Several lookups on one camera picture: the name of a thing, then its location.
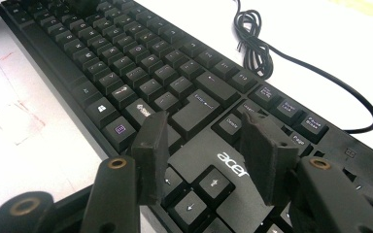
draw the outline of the arrow key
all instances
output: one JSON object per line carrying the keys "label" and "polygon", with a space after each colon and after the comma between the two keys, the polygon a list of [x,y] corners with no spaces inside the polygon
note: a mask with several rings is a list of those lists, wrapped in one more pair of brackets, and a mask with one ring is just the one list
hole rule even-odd
{"label": "arrow key", "polygon": [[209,209],[195,192],[191,191],[168,212],[184,232],[193,232],[206,219]]}
{"label": "arrow key", "polygon": [[205,203],[215,209],[233,190],[233,184],[216,168],[206,174],[195,190]]}

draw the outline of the keyboard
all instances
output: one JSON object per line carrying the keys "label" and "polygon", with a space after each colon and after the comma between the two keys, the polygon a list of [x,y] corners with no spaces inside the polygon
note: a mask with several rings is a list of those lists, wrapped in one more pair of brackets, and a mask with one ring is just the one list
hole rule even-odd
{"label": "keyboard", "polygon": [[291,231],[288,207],[265,206],[246,172],[244,112],[373,198],[373,149],[135,1],[101,1],[86,18],[61,1],[4,1],[0,16],[109,156],[125,154],[147,116],[170,114],[165,197],[150,206],[169,232]]}

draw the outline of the function key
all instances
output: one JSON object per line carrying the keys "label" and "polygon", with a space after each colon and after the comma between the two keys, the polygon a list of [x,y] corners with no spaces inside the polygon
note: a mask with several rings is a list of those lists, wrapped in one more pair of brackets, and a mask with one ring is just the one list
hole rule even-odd
{"label": "function key", "polygon": [[256,85],[256,80],[253,74],[241,71],[234,77],[232,77],[232,79],[230,79],[228,83],[235,89],[239,90],[241,93],[245,93],[254,85]]}
{"label": "function key", "polygon": [[191,191],[168,212],[184,232],[193,232],[206,219],[209,209],[195,192]]}
{"label": "function key", "polygon": [[266,110],[281,99],[278,90],[266,84],[260,85],[249,97]]}
{"label": "function key", "polygon": [[196,185],[196,192],[215,209],[232,191],[233,184],[216,168],[212,168]]}
{"label": "function key", "polygon": [[102,133],[118,152],[125,150],[136,135],[135,129],[123,116],[108,124]]}
{"label": "function key", "polygon": [[214,50],[205,50],[201,52],[195,60],[207,69],[211,69],[220,62],[220,55]]}
{"label": "function key", "polygon": [[287,125],[293,125],[303,111],[295,102],[284,99],[271,113]]}
{"label": "function key", "polygon": [[239,72],[237,65],[230,60],[223,60],[212,68],[214,74],[218,77],[229,81],[236,73]]}
{"label": "function key", "polygon": [[321,117],[308,114],[298,121],[293,126],[293,129],[316,144],[328,130],[328,126],[326,126],[325,121]]}

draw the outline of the black cable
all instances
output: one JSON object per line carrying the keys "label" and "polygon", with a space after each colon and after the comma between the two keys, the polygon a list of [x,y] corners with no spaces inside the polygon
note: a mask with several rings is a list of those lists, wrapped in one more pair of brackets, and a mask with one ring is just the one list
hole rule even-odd
{"label": "black cable", "polygon": [[[254,74],[258,75],[264,80],[267,80],[271,77],[272,72],[274,70],[274,64],[272,62],[271,55],[269,51],[272,50],[277,53],[280,57],[289,60],[295,64],[298,64],[302,67],[305,67],[324,78],[332,81],[333,83],[338,84],[345,90],[347,90],[350,94],[352,94],[372,115],[373,118],[373,106],[371,103],[366,100],[361,94],[359,94],[355,89],[353,89],[348,84],[342,82],[341,80],[337,79],[336,77],[328,74],[324,70],[315,67],[311,64],[308,64],[304,61],[298,60],[294,57],[284,54],[283,52],[275,49],[271,45],[266,42],[263,42],[258,38],[262,20],[259,12],[255,10],[248,10],[245,12],[241,12],[241,1],[236,0],[238,4],[238,11],[234,18],[234,26],[235,31],[240,38],[240,43],[238,45],[238,50],[241,51],[241,48],[244,47],[245,56],[244,56],[244,68],[252,71]],[[360,129],[347,129],[344,130],[349,134],[358,134],[358,133],[365,133],[373,130],[373,122],[371,125],[360,128]]]}

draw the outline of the white surface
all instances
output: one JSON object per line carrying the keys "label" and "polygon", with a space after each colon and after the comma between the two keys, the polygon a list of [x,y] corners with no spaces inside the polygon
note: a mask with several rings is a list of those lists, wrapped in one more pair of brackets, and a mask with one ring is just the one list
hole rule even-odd
{"label": "white surface", "polygon": [[[234,1],[139,2],[242,63],[232,33]],[[371,1],[354,4],[362,2],[243,0],[242,10],[261,13],[260,39],[340,78],[373,104],[373,8]],[[58,201],[90,185],[104,156],[27,57],[0,19],[0,205],[30,190]],[[370,114],[344,90],[274,53],[273,59],[269,82],[284,93],[340,128],[370,124]],[[355,137],[373,149],[373,131]]]}

